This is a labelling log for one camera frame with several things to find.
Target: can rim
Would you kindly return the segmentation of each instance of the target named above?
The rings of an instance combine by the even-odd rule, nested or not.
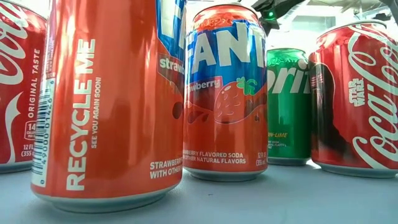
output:
[[[0,0],[0,2],[7,2],[7,3],[10,3],[10,4],[15,4],[15,5],[17,5],[17,6],[19,6],[19,7],[22,7],[22,8],[24,8],[24,9],[27,9],[27,10],[29,10],[30,12],[33,12],[34,14],[36,14],[36,15],[40,16],[41,18],[47,20],[47,17],[46,17],[46,16],[41,15],[40,13],[36,12],[36,10],[33,10],[31,7],[24,6],[24,5],[22,5],[21,3],[19,3],[19,2],[14,2],[13,0]]]
[[[203,12],[206,9],[212,8],[212,7],[216,7],[216,6],[241,6],[243,8],[249,9],[250,11],[252,11],[254,13],[254,15],[256,15],[257,20],[259,19],[259,16],[257,15],[256,10],[254,10],[252,7],[250,6],[245,6],[244,4],[240,3],[240,2],[224,2],[224,3],[214,3],[208,7],[205,7],[204,9],[202,9],[201,11],[197,12],[195,14],[195,16],[193,17],[193,20],[195,20],[196,16],[199,15],[199,13]]]
[[[352,25],[357,25],[357,24],[369,24],[369,23],[381,24],[381,25],[383,25],[385,28],[387,28],[387,24],[386,24],[385,22],[382,22],[382,21],[379,21],[379,20],[376,20],[376,19],[368,19],[368,20],[363,20],[363,21],[355,21],[355,22],[349,22],[349,23],[344,24],[344,25],[339,25],[339,26],[334,26],[334,27],[332,27],[332,28],[329,28],[329,29],[327,29],[326,31],[324,31],[321,35],[319,35],[319,36],[318,36],[318,39],[319,39],[321,36],[323,36],[323,35],[325,35],[325,34],[331,32],[331,31],[337,30],[337,29],[341,29],[341,28],[344,28],[344,27],[348,27],[348,26],[352,26]]]
[[[267,52],[271,51],[271,50],[299,50],[299,51],[302,51],[302,52],[306,53],[305,50],[299,49],[299,48],[295,48],[295,47],[277,47],[277,48],[274,48],[274,49],[269,49],[269,50],[267,50]]]

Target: sprite can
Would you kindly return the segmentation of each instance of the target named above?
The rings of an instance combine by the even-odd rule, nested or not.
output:
[[[311,95],[303,50],[267,52],[268,163],[305,165],[311,155]]]

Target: gray surface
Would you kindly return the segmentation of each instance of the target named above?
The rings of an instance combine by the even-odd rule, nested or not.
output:
[[[365,179],[312,166],[270,166],[242,183],[182,183],[162,200],[126,212],[67,213],[36,198],[30,172],[0,175],[0,223],[398,223],[398,178]]]

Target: can bottom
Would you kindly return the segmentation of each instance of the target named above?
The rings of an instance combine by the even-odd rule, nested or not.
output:
[[[355,177],[369,177],[369,178],[394,178],[398,174],[398,170],[390,169],[368,169],[357,167],[336,166],[316,162],[322,170],[334,174],[349,175]]]
[[[185,170],[191,173],[192,177],[201,180],[210,180],[216,182],[243,182],[254,180],[259,174],[265,171],[255,171],[255,172],[218,172],[218,171],[208,171],[208,170],[198,170],[188,167],[184,167]]]
[[[283,157],[268,157],[268,164],[282,165],[282,166],[304,166],[310,158],[283,158]]]
[[[30,170],[31,168],[32,168],[32,161],[16,162],[12,164],[0,164],[0,174],[25,171],[25,170]]]
[[[61,198],[34,193],[38,198],[51,202],[54,207],[67,212],[107,213],[129,210],[152,204],[162,199],[167,192],[171,191],[177,185],[178,184],[151,193],[117,198]]]

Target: aluminum can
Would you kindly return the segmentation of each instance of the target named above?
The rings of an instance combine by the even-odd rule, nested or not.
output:
[[[267,168],[265,33],[240,3],[200,11],[188,36],[184,167],[236,182]]]
[[[398,173],[398,44],[381,21],[327,31],[310,55],[312,159],[337,174]]]
[[[182,178],[186,1],[52,3],[33,192],[83,213],[155,202]]]
[[[0,173],[30,169],[46,20],[0,0]]]
[[[269,164],[299,166],[311,157],[308,72],[303,50],[267,52]]]

